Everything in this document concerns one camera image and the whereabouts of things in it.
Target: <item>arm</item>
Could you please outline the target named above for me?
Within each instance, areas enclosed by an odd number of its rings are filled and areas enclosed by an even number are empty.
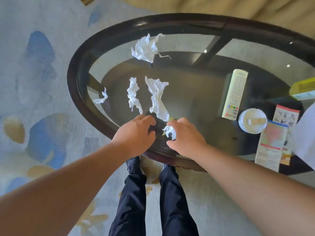
[[[68,235],[110,175],[154,142],[152,116],[124,124],[112,142],[0,198],[3,235]]]
[[[264,235],[314,235],[315,189],[207,145],[186,118],[168,125],[168,146],[202,166]]]

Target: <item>oval glass table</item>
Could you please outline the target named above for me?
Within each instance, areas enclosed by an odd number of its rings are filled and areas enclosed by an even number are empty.
[[[163,33],[157,42],[161,58],[154,63],[137,60],[131,47],[143,36]],[[67,82],[80,113],[107,137],[139,114],[129,108],[129,79],[137,77],[137,98],[144,114],[151,114],[151,93],[145,76],[169,82],[162,95],[171,117],[187,117],[206,142],[233,155],[255,154],[260,134],[243,132],[237,121],[221,118],[231,73],[248,72],[238,114],[248,108],[263,110],[273,118],[277,104],[304,112],[305,104],[287,96],[289,87],[315,76],[315,41],[273,25],[205,14],[162,14],[129,20],[104,29],[86,40],[73,55]],[[107,89],[108,99],[102,104]],[[144,153],[159,162],[192,170],[203,169],[171,150],[163,135],[166,125],[157,119],[156,141]],[[297,156],[283,174],[309,171]]]

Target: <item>person's left hand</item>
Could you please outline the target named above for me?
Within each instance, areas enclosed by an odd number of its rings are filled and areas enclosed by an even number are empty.
[[[148,134],[149,126],[155,125],[152,116],[139,115],[135,119],[122,125],[112,139],[112,144],[123,148],[128,158],[144,153],[155,141],[155,132]]]

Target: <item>hand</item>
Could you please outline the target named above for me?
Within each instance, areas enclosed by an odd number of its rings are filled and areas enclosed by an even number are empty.
[[[155,141],[155,132],[148,134],[149,126],[155,124],[152,116],[139,115],[118,129],[111,144],[123,148],[128,158],[139,156]]]
[[[172,126],[175,129],[176,139],[175,141],[167,141],[166,144],[182,156],[192,159],[200,147],[207,145],[203,136],[187,118],[169,121],[167,126]]]

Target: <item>white round container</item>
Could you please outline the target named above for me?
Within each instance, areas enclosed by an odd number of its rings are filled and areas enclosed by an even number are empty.
[[[260,124],[260,125],[249,125],[248,119],[253,118],[265,118],[266,123]],[[238,124],[241,127],[241,129],[245,132],[251,133],[251,134],[258,134],[261,133],[263,129],[267,126],[267,117],[266,114],[257,108],[250,108],[245,111],[243,111],[238,118]]]

